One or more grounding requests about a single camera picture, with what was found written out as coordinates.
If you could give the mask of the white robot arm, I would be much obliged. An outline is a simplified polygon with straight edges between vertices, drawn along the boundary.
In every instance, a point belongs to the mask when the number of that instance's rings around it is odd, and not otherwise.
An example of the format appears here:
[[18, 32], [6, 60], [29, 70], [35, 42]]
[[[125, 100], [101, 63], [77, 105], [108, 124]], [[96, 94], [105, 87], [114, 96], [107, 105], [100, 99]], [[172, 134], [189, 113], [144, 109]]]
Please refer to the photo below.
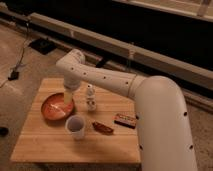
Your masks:
[[142, 171], [198, 171], [186, 102], [173, 80], [90, 67], [78, 49], [56, 66], [70, 91], [86, 81], [134, 101]]

